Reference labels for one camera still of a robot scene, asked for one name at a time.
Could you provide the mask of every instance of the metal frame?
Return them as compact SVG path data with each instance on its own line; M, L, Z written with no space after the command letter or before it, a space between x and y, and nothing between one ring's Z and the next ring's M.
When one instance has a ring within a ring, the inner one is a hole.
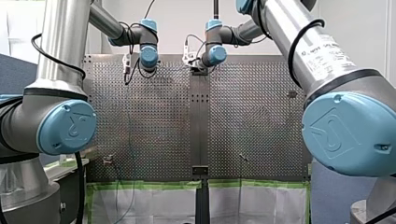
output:
M84 91L87 92L87 95L91 98L95 97L95 93L92 92L92 83L93 83L93 63L95 62L113 62L119 63L120 66L122 55L87 55L85 57L85 66L84 69L87 71L87 79L85 80ZM181 55L162 55L160 60L162 63L181 63ZM281 56L230 56L227 60L227 63L283 63L286 66L283 58ZM202 187L197 190L196 193L196 223L197 224L206 224L210 223L210 214L209 214L209 186L208 186L208 178L210 177L210 159L209 159L209 147L208 147L208 135L209 135L209 124L210 124L210 115L211 115L211 107L210 103L213 100L211 91L210 91L210 80L214 77L211 74L208 76L194 76L192 72L187 72L186 75L190 76L190 88L189 88L189 103L190 103L190 154L191 154L191 178L190 180L201 180ZM284 78L289 78L287 72L285 72ZM301 104L301 114L303 112L303 104ZM311 162L311 156L309 152L304 149L303 154L303 163L304 170L303 176L272 176L271 179L275 180L286 180L286 181L305 181L309 179L308 176L308 163ZM242 173L239 173L239 176L222 176L221 178L248 178L254 177L257 179L268 179L263 178L262 176L243 176ZM109 171L107 174L100 175L113 175L116 176L116 173L113 171ZM88 169L88 178L90 179L90 167ZM161 181L180 181L183 179L169 179L162 178L158 179Z

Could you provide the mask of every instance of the robotic arm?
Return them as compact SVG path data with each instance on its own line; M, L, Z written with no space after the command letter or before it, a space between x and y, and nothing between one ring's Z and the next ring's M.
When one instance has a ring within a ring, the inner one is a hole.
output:
M86 102L82 85L89 22L105 33L113 46L140 45L140 65L147 72L155 71L155 21L143 19L123 27L90 0L46 1L43 33L33 40L41 36L41 47L35 45L41 53L36 80L25 88L23 96L0 96L3 224L60 223L59 185L48 181L38 153L79 155L94 136L96 114ZM82 220L82 208L77 223Z
M307 8L315 1L237 0L252 21L237 27L212 20L199 68L223 63L222 44L248 45L265 34L288 60L290 76L306 94L303 137L312 155L343 175L396 173L396 90L374 69L354 64L324 21Z

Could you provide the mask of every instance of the gray wall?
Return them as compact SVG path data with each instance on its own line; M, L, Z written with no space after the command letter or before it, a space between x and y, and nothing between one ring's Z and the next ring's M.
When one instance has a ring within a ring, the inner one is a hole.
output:
M23 94L23 89L35 80L37 65L0 54L0 95ZM59 156L40 155L43 165L59 160Z

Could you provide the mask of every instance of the white wall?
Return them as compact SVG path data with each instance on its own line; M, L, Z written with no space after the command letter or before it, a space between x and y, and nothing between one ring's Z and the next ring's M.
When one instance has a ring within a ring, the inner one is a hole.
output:
M127 23L140 21L146 14L151 0L103 0L103 7L117 20ZM235 0L219 0L220 19L226 25L236 26L250 19L236 11ZM161 54L181 54L186 35L196 34L205 39L205 24L213 18L213 0L157 0L149 18L158 22L159 52ZM193 41L198 49L200 44ZM231 54L279 54L271 40L260 44L235 49L226 47ZM106 41L103 53L126 53L127 48L113 48Z
M37 63L31 38L42 32L44 10L44 1L0 0L0 53ZM90 25L86 53L101 53L100 45L100 32Z
M327 32L333 35L352 61L360 67L375 68L385 77L389 77L391 1L319 0L318 4L319 16L325 19Z

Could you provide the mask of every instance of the white plastic sheet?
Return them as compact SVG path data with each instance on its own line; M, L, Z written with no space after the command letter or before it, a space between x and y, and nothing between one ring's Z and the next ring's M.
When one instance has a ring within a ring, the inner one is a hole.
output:
M194 224L198 185L195 182L90 185L87 223Z
M309 186L228 181L210 189L211 224L305 224Z

